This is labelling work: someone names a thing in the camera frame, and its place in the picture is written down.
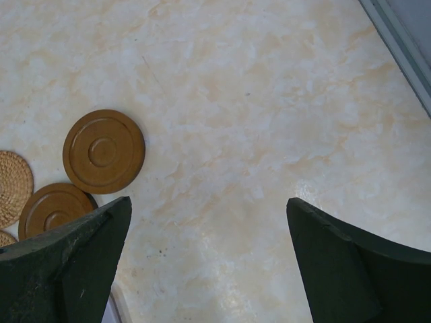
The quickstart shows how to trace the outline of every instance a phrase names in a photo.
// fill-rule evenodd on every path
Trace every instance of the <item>woven coaster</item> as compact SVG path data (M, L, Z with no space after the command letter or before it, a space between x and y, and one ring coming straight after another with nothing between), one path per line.
M0 247L6 247L10 244L16 243L16 239L10 234L0 231Z
M33 174L16 153L0 151L0 229L14 224L33 194Z

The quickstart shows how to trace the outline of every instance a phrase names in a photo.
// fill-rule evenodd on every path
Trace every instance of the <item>floor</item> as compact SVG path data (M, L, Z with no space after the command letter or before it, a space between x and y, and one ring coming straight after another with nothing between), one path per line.
M36 189L82 115L145 135L113 286L126 323L311 323L299 196L431 251L431 120L357 0L0 3L0 149ZM16 232L16 225L9 228Z

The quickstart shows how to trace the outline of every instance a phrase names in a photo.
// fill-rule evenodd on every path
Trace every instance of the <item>wicker coaster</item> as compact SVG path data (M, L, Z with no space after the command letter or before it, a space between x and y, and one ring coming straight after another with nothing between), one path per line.
M10 244L16 243L16 239L10 234L0 231L0 247L6 247Z
M16 153L0 151L0 229L14 224L33 194L33 174Z

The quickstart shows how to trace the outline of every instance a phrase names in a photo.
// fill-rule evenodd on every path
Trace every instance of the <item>round wooden disc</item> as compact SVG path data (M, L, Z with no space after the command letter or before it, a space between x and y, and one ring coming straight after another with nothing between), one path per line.
M34 193L24 206L18 238L21 241L37 236L82 217L96 207L94 201L72 184L45 186Z
M129 185L141 170L145 142L139 127L114 110L91 112L66 137L63 163L84 192L108 194Z

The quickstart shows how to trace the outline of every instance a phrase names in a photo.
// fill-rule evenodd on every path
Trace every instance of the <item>wooden coaster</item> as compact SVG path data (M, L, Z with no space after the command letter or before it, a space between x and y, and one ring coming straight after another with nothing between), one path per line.
M10 244L16 243L16 239L7 232L0 231L0 247L6 247Z
M129 185L141 170L145 142L139 127L114 110L91 112L66 137L63 164L84 192L108 194Z
M95 202L72 184L45 186L29 198L22 210L18 237L21 241L37 236L96 208Z
M26 161L11 151L0 151L0 229L20 218L33 194L33 174Z

